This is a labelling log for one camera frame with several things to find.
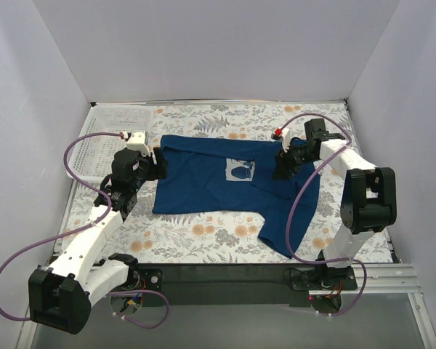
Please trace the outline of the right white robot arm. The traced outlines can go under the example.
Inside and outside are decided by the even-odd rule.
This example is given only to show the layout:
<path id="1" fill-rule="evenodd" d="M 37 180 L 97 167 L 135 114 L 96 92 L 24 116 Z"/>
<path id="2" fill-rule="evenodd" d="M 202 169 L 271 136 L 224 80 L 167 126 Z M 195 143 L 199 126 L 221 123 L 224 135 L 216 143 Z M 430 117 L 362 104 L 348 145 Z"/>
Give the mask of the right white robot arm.
<path id="1" fill-rule="evenodd" d="M 347 131 L 328 131 L 327 116 L 308 113 L 307 117 L 306 140 L 302 145 L 293 143 L 288 124 L 273 131 L 272 138 L 282 145 L 275 157 L 273 177 L 288 180 L 302 166 L 315 161 L 320 162 L 315 174 L 326 166 L 335 169 L 344 181 L 340 204 L 342 223 L 315 261 L 304 261 L 301 271 L 289 273 L 291 285 L 298 290 L 353 290 L 357 284 L 352 264 L 357 253 L 374 234 L 397 219 L 395 172 L 389 167 L 378 167 L 356 153 Z"/>

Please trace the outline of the white plastic basket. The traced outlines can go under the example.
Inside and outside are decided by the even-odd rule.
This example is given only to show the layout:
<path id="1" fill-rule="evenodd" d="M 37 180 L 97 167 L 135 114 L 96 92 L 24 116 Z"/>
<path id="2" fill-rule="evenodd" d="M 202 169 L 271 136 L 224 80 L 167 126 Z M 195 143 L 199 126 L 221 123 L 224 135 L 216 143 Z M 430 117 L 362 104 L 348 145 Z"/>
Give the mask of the white plastic basket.
<path id="1" fill-rule="evenodd" d="M 103 133 L 78 142 L 72 148 L 68 165 L 81 180 L 101 182 L 111 173 L 115 152 L 122 150 L 126 142 L 113 133 L 150 132 L 154 111 L 144 105 L 99 104 L 91 107 L 80 135 Z"/>

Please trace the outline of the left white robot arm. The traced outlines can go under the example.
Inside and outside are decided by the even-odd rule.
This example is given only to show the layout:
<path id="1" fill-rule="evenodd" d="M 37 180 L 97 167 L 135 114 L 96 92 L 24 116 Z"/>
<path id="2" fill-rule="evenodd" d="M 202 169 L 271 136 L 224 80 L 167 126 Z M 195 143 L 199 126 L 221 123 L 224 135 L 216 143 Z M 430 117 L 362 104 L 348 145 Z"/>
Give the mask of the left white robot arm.
<path id="1" fill-rule="evenodd" d="M 159 147 L 152 153 L 124 148 L 115 153 L 111 173 L 100 183 L 100 193 L 87 221 L 63 253 L 28 279 L 30 318 L 70 334 L 87 323 L 92 307 L 113 289 L 131 291 L 140 282 L 137 258 L 114 254 L 100 267 L 97 257 L 137 204 L 137 193 L 147 181 L 164 179 L 168 162 Z"/>

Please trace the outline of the blue t shirt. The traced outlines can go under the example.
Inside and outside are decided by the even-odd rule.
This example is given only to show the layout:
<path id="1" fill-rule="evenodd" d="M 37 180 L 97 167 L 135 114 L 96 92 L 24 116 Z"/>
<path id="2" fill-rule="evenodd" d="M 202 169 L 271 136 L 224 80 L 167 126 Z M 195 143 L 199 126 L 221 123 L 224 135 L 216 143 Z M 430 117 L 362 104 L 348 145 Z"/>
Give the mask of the blue t shirt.
<path id="1" fill-rule="evenodd" d="M 256 212 L 265 220 L 259 239 L 289 257 L 316 212 L 320 177 L 315 175 L 296 201 L 315 166 L 305 164 L 290 180 L 273 180 L 280 149 L 270 141 L 164 135 L 168 172 L 158 181 L 153 213 Z"/>

